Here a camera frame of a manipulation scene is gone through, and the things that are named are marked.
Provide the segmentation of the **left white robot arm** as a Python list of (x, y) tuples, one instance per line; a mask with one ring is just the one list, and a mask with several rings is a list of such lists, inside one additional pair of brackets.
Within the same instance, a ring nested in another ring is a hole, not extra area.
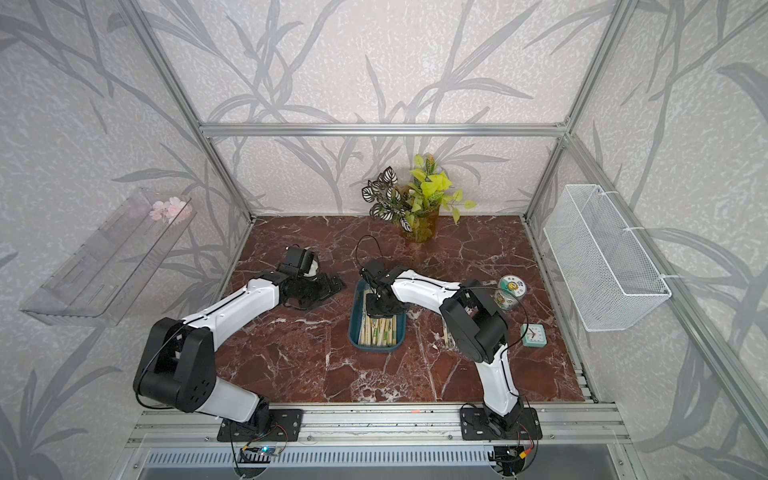
[(156, 401), (162, 408), (266, 429), (269, 401), (219, 378), (216, 351), (242, 327), (276, 307), (309, 311), (344, 288), (338, 275), (299, 277), (266, 271), (202, 311), (181, 320), (165, 317), (157, 321), (133, 381), (136, 397)]

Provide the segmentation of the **aluminium frame post right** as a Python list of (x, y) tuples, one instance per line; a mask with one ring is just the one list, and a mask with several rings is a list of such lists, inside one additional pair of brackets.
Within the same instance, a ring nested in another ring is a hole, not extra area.
[(523, 215), (523, 219), (526, 223), (530, 222), (537, 204), (544, 196), (545, 187), (547, 186), (549, 179), (555, 173), (559, 159), (566, 148), (566, 141), (575, 134), (576, 127), (586, 109), (590, 97), (610, 61), (610, 57), (618, 46), (637, 4), (637, 0), (620, 0), (615, 3), (610, 20), (607, 23), (606, 31), (598, 43), (595, 55), (587, 69), (573, 105), (565, 117), (564, 132), (557, 138), (557, 142), (550, 154), (546, 168), (536, 186), (528, 208)]

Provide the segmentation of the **aluminium frame crossbar back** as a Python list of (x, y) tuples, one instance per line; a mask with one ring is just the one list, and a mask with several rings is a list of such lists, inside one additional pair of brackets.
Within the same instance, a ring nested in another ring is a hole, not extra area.
[(558, 123), (203, 123), (206, 137), (559, 137), (566, 127)]

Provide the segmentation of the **aluminium frame post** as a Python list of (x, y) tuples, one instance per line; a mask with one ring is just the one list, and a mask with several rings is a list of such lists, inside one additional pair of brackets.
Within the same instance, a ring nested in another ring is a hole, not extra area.
[(610, 57), (618, 46), (637, 4), (637, 0), (620, 0), (615, 3), (610, 20), (607, 23), (606, 31), (598, 43), (595, 55), (587, 69), (573, 105), (565, 117), (564, 132), (557, 138), (557, 142), (550, 154), (546, 168), (536, 186), (528, 208), (523, 215), (523, 219), (526, 223), (530, 222), (537, 204), (544, 196), (545, 187), (547, 186), (549, 179), (555, 173), (559, 159), (566, 148), (566, 141), (575, 134), (576, 127), (586, 109), (590, 97), (610, 61)]
[(161, 81), (167, 88), (175, 105), (179, 109), (187, 126), (190, 128), (195, 141), (202, 149), (214, 171), (223, 182), (227, 192), (234, 200), (244, 217), (252, 222), (252, 213), (248, 202), (235, 184), (232, 175), (227, 170), (211, 140), (207, 138), (202, 129), (201, 122), (194, 111), (192, 103), (186, 95), (183, 86), (172, 68), (163, 48), (150, 26), (149, 20), (143, 13), (138, 1), (119, 0), (118, 5), (122, 10), (127, 27), (136, 35), (140, 45), (149, 57), (150, 62), (157, 71)]

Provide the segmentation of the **amber glass vase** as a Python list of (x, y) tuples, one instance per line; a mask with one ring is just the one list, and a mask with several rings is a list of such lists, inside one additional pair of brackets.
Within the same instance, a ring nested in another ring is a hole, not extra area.
[(411, 243), (424, 243), (431, 240), (436, 232), (439, 207), (416, 212), (408, 211), (395, 225), (400, 228), (400, 236)]

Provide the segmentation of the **wrapped chopsticks in box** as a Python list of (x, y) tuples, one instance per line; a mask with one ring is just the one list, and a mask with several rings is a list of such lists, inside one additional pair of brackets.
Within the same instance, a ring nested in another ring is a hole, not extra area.
[(372, 318), (364, 314), (357, 342), (363, 347), (393, 347), (397, 344), (397, 318)]

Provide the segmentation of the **clear acrylic wall shelf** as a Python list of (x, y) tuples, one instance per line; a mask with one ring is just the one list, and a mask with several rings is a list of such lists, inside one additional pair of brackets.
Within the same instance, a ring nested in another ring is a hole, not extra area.
[[(190, 218), (168, 225), (148, 217), (154, 202), (173, 196), (189, 202)], [(189, 195), (134, 190), (20, 311), (49, 326), (117, 325), (196, 214)]]

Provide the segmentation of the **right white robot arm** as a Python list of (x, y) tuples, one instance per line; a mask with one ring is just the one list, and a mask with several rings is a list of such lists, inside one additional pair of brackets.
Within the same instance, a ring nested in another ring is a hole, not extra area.
[(459, 352), (476, 365), (489, 413), (505, 420), (521, 414), (523, 403), (508, 359), (510, 326), (491, 289), (476, 280), (448, 282), (376, 262), (360, 270), (372, 288), (368, 313), (398, 315), (409, 306), (430, 310), (443, 319)]

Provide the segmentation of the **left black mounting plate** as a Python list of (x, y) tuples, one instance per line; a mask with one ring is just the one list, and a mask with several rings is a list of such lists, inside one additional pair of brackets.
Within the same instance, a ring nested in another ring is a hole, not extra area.
[(270, 409), (256, 411), (254, 417), (246, 422), (224, 419), (216, 440), (218, 442), (296, 442), (303, 414), (302, 409)]

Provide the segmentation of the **small green square clock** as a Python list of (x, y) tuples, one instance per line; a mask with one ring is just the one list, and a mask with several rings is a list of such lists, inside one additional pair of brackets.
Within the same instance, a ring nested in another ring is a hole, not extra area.
[(542, 324), (523, 324), (520, 327), (522, 344), (530, 348), (543, 348), (547, 345), (546, 330)]

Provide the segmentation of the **green artificial plant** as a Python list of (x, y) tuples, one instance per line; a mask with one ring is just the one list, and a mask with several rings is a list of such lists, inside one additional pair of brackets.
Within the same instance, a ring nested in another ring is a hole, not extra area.
[(400, 186), (395, 170), (389, 166), (362, 187), (362, 198), (371, 205), (369, 215), (395, 225), (406, 212), (416, 212), (439, 207), (449, 212), (455, 224), (463, 210), (476, 206), (461, 189), (456, 189), (446, 171), (431, 154), (416, 155), (415, 168), (410, 171), (411, 180)]

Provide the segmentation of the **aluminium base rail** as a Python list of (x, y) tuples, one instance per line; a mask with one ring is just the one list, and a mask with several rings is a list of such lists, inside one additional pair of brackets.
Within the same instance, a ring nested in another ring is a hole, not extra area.
[[(298, 446), (457, 445), (462, 442), (458, 403), (303, 403)], [(538, 403), (546, 444), (625, 444), (630, 434), (611, 403)], [(221, 421), (170, 411), (145, 411), (128, 448), (217, 446)]]

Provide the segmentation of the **aluminium frame post left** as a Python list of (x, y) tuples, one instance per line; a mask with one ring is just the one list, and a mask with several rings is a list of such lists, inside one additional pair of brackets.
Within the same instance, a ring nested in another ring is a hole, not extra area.
[(150, 26), (149, 20), (143, 13), (138, 1), (119, 0), (118, 5), (122, 10), (127, 27), (136, 35), (140, 45), (149, 57), (150, 62), (157, 71), (161, 81), (167, 88), (175, 105), (179, 109), (187, 126), (190, 128), (195, 141), (202, 149), (214, 171), (223, 182), (227, 192), (234, 200), (244, 217), (252, 222), (252, 213), (248, 202), (235, 184), (232, 175), (227, 170), (211, 140), (207, 138), (202, 129), (201, 122), (194, 111), (192, 103), (186, 95), (183, 86), (172, 68), (163, 48)]

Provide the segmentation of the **teal storage box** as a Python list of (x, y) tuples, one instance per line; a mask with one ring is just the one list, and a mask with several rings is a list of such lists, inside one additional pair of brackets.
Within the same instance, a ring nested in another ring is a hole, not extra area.
[(385, 318), (370, 317), (366, 299), (371, 292), (364, 280), (357, 283), (348, 325), (348, 339), (361, 351), (391, 353), (398, 349), (405, 339), (406, 317), (404, 314)]

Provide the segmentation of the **left circuit board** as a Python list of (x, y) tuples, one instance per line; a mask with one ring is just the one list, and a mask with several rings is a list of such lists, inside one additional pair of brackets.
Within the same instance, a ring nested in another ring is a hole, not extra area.
[(285, 449), (286, 446), (246, 444), (239, 451), (238, 461), (245, 464), (269, 464)]

